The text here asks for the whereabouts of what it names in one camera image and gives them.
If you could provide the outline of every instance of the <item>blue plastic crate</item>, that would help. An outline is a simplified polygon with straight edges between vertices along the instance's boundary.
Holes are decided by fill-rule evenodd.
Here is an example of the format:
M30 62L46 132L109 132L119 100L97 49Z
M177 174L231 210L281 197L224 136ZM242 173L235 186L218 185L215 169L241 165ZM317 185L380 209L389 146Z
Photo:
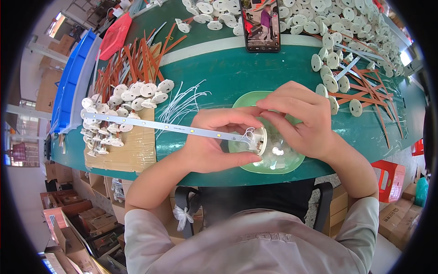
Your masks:
M59 133L70 125L78 79L95 39L96 34L90 29L68 58L53 103L50 133Z

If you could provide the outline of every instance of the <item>left hand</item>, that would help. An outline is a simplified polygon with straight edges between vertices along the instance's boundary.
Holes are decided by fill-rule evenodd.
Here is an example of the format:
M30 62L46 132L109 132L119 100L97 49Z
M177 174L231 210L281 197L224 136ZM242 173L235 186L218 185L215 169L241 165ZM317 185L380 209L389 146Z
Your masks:
M262 111L258 107L200 110L193 118L191 126L243 134L247 128L263 126L255 118ZM224 153L220 143L220 139L188 135L186 144L179 153L189 171L199 173L222 171L261 161L261 157L252 152Z

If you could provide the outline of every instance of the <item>smartphone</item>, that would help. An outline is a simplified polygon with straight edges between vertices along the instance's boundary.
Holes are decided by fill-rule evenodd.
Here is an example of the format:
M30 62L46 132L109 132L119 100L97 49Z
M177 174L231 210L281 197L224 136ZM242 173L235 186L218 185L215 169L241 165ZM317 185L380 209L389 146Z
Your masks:
M280 51L280 23L277 0L239 0L248 52Z

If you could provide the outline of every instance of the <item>green workbench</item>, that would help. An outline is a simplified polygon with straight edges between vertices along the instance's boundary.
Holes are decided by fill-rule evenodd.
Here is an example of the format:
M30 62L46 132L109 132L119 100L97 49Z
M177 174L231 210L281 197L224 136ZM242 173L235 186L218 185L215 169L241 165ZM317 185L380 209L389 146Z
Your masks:
M126 43L131 43L135 37L143 36L143 29L148 35L153 28L158 28L163 21L158 18L186 19L191 15L185 11L180 1L169 0L161 8L155 7L135 18L129 30ZM154 42L164 41L173 24L172 19L155 37ZM182 49L215 39L232 37L232 29L224 26L220 31L208 30L206 25L191 23L192 29L187 38L172 50ZM174 40L183 36L179 30L173 32ZM232 107L243 94L255 90L275 90L287 81L296 81L314 90L322 83L319 72L313 72L310 66L312 54L318 53L314 46L282 45L277 54L250 54L243 47L229 50L205 53L162 66L161 72L165 78L175 82L174 91L184 82L182 90L198 84L203 79L198 91L210 91L212 95L202 96L198 103L204 108ZM359 62L358 67L364 68L366 62ZM364 108L360 117L353 117L348 110L348 104L343 104L337 115L332 116L332 129L339 133L349 144L361 152L370 162L386 158L414 144L423 135L423 120L425 112L424 92L415 84L410 84L405 77L387 78L380 74L389 92L394 93L393 102L402 125L404 139L401 138L395 121L391 121L383 108L380 108L385 127L389 135L388 148L383 129L374 106ZM155 110L158 117L168 102L162 103ZM180 123L190 125L194 113L188 114ZM87 171L84 160L85 143L80 134L81 127L70 131L66 137L66 154L62 154L57 142L52 144L52 159L60 164ZM163 132L156 140L157 160L178 150L184 145L185 134ZM110 171L93 168L92 173L134 180L138 174L134 172ZM285 181L297 181L332 174L334 171L325 163L305 158L304 162L294 171L282 175L256 174L244 171L240 167L221 171L215 174L191 173L180 185L192 186L237 186L272 184Z

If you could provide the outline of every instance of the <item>red plastic basket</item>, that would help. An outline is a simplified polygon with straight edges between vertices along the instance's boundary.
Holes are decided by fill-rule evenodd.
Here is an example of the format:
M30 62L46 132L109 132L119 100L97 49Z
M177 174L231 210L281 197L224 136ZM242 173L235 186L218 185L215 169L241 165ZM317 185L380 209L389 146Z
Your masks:
M100 60L108 60L123 47L131 22L128 12L108 28L99 48Z

